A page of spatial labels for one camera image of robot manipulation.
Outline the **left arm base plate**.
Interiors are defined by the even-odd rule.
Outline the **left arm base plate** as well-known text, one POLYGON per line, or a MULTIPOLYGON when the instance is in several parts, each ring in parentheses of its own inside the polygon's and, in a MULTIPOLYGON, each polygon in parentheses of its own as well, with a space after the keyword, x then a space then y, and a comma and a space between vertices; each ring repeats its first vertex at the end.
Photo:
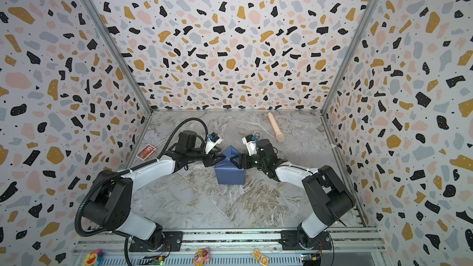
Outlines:
POLYGON ((129 245, 130 252, 179 252, 184 233, 181 231, 164 231, 154 233, 148 240, 133 237, 129 245))

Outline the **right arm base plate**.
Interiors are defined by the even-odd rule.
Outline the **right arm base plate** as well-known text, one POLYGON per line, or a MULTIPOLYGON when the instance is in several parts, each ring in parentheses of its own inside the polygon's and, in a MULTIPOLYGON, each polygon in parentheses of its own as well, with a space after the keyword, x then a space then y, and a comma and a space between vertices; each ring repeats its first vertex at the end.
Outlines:
POLYGON ((308 237, 305 232, 300 230, 282 230, 281 239, 278 242, 282 245, 284 251, 299 250, 331 250, 331 238, 326 231, 322 231, 316 237, 308 237))

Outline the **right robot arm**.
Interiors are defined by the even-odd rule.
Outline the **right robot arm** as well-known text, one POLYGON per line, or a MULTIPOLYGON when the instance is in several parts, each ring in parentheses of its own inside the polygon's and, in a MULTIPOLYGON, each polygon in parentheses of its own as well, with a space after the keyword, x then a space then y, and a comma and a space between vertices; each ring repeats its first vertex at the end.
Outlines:
POLYGON ((355 206, 352 194, 332 167, 325 165, 310 169, 279 158, 268 139, 246 145, 246 153, 229 158, 237 168, 256 168, 270 179, 305 190, 312 213, 297 227, 297 244, 300 247, 312 249, 318 245, 317 239, 321 233, 355 206))

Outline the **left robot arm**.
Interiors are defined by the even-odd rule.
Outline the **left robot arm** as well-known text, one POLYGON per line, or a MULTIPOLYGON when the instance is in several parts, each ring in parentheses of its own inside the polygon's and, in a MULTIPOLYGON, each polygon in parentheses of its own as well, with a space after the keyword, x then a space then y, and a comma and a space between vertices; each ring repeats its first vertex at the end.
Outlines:
POLYGON ((77 234, 88 237, 112 232, 146 250, 159 249, 165 243, 163 228, 132 211, 133 194, 191 163, 200 161, 206 167, 214 166, 225 158, 218 147, 221 142, 216 133, 202 138, 193 131, 183 131, 177 143, 155 159, 119 172, 100 172, 76 213, 77 234))

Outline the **blue wrapping paper sheet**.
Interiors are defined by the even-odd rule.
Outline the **blue wrapping paper sheet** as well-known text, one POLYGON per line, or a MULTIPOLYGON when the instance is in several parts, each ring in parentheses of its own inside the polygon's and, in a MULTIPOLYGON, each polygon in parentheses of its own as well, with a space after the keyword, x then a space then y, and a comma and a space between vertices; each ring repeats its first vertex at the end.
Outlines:
POLYGON ((219 185, 244 185, 245 170, 239 169, 230 159, 236 156, 235 162, 239 163, 238 156, 241 153, 233 146, 224 150, 225 158, 214 166, 214 172, 219 185))

